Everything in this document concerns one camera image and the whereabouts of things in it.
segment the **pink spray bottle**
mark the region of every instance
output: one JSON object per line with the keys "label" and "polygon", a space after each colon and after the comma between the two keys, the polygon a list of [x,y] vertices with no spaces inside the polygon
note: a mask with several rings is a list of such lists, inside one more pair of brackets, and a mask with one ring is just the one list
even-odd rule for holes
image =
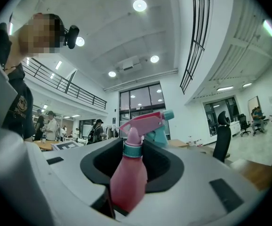
{"label": "pink spray bottle", "polygon": [[[141,137],[162,127],[163,120],[173,118],[172,111],[154,112],[135,117],[122,125],[120,130],[128,135],[122,159],[110,181],[112,202],[125,210],[132,209],[142,200],[147,183],[147,172],[142,162]],[[124,128],[130,125],[129,131]]]}

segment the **floor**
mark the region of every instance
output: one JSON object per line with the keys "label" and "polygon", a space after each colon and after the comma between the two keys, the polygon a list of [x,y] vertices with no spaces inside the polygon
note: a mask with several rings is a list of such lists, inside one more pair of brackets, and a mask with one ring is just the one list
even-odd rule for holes
{"label": "floor", "polygon": [[[266,165],[272,165],[272,122],[268,122],[264,129],[264,134],[258,131],[256,135],[253,136],[250,127],[248,128],[248,130],[251,131],[249,136],[244,134],[241,137],[239,133],[232,137],[228,150],[231,156],[228,160],[236,161],[239,158],[242,158]],[[209,147],[212,148],[215,146],[215,144],[209,145]]]}

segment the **metal railing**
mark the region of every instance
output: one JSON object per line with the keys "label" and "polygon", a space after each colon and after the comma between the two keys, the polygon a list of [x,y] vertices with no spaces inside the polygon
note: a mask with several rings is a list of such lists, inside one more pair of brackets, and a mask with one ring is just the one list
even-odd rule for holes
{"label": "metal railing", "polygon": [[193,26],[192,41],[185,72],[180,84],[183,94],[193,74],[197,68],[200,57],[205,50],[206,36],[208,31],[209,13],[211,10],[211,0],[192,0],[193,1]]}
{"label": "metal railing", "polygon": [[25,59],[22,62],[24,72],[41,82],[65,93],[74,98],[77,98],[87,104],[94,105],[101,109],[106,109],[106,101],[73,84],[64,77],[58,75],[56,72],[48,69],[34,58],[29,61]]}

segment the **recessed ceiling light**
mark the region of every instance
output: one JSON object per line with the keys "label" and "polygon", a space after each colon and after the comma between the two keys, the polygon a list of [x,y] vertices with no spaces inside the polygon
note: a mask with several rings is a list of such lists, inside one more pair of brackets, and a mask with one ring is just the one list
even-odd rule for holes
{"label": "recessed ceiling light", "polygon": [[85,40],[82,37],[77,37],[75,44],[79,47],[83,46],[85,44]]}
{"label": "recessed ceiling light", "polygon": [[252,83],[245,84],[245,85],[243,85],[243,87],[247,87],[249,85],[252,85]]}
{"label": "recessed ceiling light", "polygon": [[228,87],[218,88],[217,91],[232,89],[232,88],[233,88],[233,86],[228,86]]}
{"label": "recessed ceiling light", "polygon": [[152,57],[151,57],[151,62],[152,63],[156,63],[156,62],[158,62],[159,61],[159,57],[157,56],[157,55],[153,55]]}
{"label": "recessed ceiling light", "polygon": [[143,0],[136,0],[134,3],[133,3],[133,8],[137,11],[137,12],[142,12],[142,11],[145,11],[146,10],[146,2],[143,1]]}
{"label": "recessed ceiling light", "polygon": [[57,65],[56,65],[56,70],[60,67],[61,63],[62,63],[62,61],[59,61],[59,62],[57,63]]}
{"label": "recessed ceiling light", "polygon": [[12,35],[13,33],[13,26],[14,26],[13,23],[9,24],[9,32],[8,32],[9,35]]}
{"label": "recessed ceiling light", "polygon": [[116,76],[116,73],[115,73],[114,71],[111,71],[111,72],[109,72],[109,76],[110,76],[110,77],[115,77],[115,76]]}
{"label": "recessed ceiling light", "polygon": [[272,36],[272,24],[268,20],[265,20],[263,23],[263,26],[268,31],[268,33]]}

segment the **white ceiling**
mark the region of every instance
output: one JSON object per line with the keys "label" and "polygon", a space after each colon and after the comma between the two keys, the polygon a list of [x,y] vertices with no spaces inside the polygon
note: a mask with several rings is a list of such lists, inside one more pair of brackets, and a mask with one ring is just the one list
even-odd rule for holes
{"label": "white ceiling", "polygon": [[269,17],[255,0],[234,0],[230,21],[233,29],[227,33],[220,52],[225,53],[224,59],[213,65],[194,98],[225,96],[226,91],[217,91],[221,87],[234,86],[227,90],[229,93],[243,89],[272,64],[272,37],[263,27],[264,19]]}
{"label": "white ceiling", "polygon": [[43,108],[44,105],[48,105],[46,111],[53,111],[56,114],[63,115],[63,116],[73,116],[73,115],[80,115],[80,117],[76,117],[77,119],[95,115],[94,113],[81,110],[74,106],[68,105],[66,103],[60,102],[58,100],[54,100],[44,94],[41,94],[32,89],[33,95],[33,104]]}
{"label": "white ceiling", "polygon": [[[77,25],[85,39],[83,47],[61,49],[61,56],[69,63],[61,65],[58,74],[66,77],[73,67],[89,78],[99,81],[103,88],[114,86],[156,73],[174,69],[172,44],[173,24],[169,0],[145,0],[147,9],[136,12],[135,0],[22,0],[14,11],[14,21],[24,23],[34,13],[55,13],[64,25]],[[150,62],[158,55],[156,64]],[[49,55],[43,64],[54,68],[57,55]],[[141,70],[133,73],[117,73],[115,78],[108,72],[118,72],[119,62],[137,56]]]}

